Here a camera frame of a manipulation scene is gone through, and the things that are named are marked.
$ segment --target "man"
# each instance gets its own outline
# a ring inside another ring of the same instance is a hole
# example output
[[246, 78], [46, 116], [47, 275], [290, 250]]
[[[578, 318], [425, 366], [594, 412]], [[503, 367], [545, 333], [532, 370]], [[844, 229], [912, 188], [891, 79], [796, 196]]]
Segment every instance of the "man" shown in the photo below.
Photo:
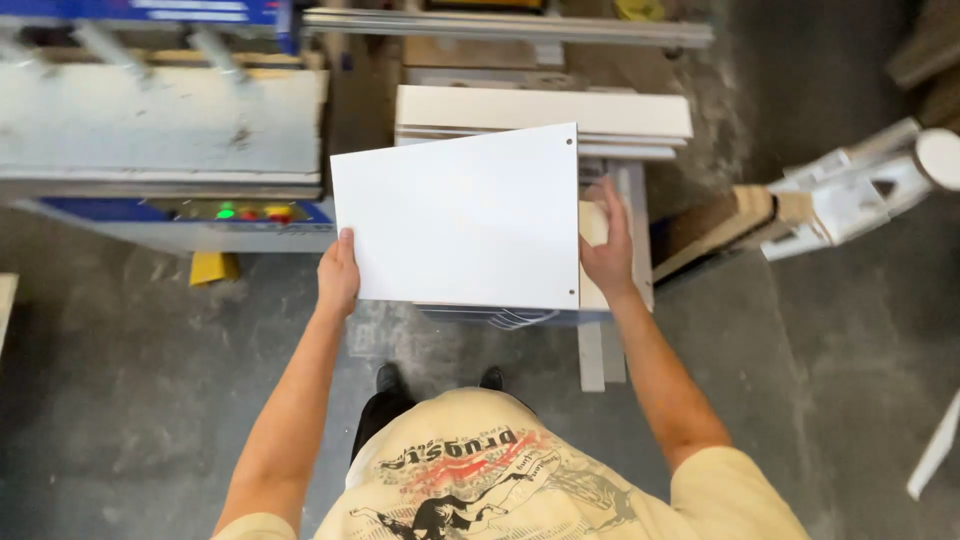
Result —
[[[479, 388], [415, 405], [386, 365], [361, 415], [347, 489], [316, 538], [806, 538], [753, 461], [732, 447], [658, 331], [632, 282], [626, 212], [609, 180], [602, 189], [610, 238], [595, 247], [581, 239], [581, 260], [610, 304], [636, 396], [673, 475], [670, 505], [548, 431], [502, 392], [496, 369]], [[318, 275], [317, 309], [240, 455], [218, 540], [299, 534], [333, 364], [360, 286], [351, 231], [324, 254]]]

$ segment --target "beige t-shirt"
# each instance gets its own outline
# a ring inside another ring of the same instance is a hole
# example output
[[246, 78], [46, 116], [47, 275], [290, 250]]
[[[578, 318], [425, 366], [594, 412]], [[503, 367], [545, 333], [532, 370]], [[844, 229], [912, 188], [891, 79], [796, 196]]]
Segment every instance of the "beige t-shirt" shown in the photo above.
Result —
[[[670, 490], [667, 505], [571, 448], [516, 399], [465, 388], [415, 406], [363, 447], [315, 539], [807, 538], [738, 450], [698, 452]], [[273, 514], [244, 516], [216, 538], [295, 539]]]

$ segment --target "aluminum rail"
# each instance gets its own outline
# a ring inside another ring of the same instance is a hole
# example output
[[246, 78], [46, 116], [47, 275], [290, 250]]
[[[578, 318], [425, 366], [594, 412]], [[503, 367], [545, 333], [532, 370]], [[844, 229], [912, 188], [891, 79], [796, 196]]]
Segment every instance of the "aluminum rail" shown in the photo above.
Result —
[[313, 8], [303, 12], [302, 26], [345, 34], [543, 39], [693, 49], [713, 42], [713, 29], [706, 24], [458, 12]]

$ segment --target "concrete floor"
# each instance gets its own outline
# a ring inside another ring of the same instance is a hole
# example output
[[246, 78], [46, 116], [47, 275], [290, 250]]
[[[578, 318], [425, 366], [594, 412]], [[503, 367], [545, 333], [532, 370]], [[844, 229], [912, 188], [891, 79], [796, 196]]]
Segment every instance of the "concrete floor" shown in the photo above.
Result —
[[[697, 138], [677, 163], [651, 167], [655, 216], [724, 185], [775, 180], [904, 115], [880, 67], [911, 3], [703, 4], [691, 14], [709, 17], [719, 41], [673, 64], [636, 49], [568, 50], [597, 84], [690, 97]], [[655, 72], [672, 81], [647, 87], [664, 80]], [[346, 80], [339, 95], [365, 83]], [[384, 129], [370, 110], [351, 103], [342, 121]], [[369, 144], [357, 133], [341, 150]], [[903, 489], [960, 387], [956, 215], [960, 198], [936, 195], [841, 249], [775, 264], [748, 255], [657, 299], [658, 322], [737, 445], [814, 538], [960, 536], [956, 455], [920, 503]], [[0, 536], [208, 535], [313, 306], [319, 257], [244, 257], [243, 281], [191, 290], [181, 259], [10, 211], [0, 231], [0, 271], [22, 275], [0, 375]], [[336, 368], [305, 533], [341, 491], [384, 359], [422, 397], [499, 364], [546, 426], [668, 495], [633, 391], [580, 392], [575, 331], [438, 325], [365, 303]]]

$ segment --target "black shoe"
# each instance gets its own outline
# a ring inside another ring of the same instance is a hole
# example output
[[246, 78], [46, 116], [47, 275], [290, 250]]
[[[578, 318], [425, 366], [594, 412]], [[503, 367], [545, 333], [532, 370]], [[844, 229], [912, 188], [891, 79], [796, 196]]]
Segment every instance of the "black shoe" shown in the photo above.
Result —
[[496, 390], [497, 392], [503, 391], [503, 372], [500, 371], [500, 368], [493, 366], [487, 368], [487, 371], [484, 372], [483, 377], [480, 378], [481, 388], [487, 388], [488, 390]]
[[376, 391], [390, 394], [407, 393], [400, 368], [393, 362], [384, 362], [380, 369], [376, 370]]

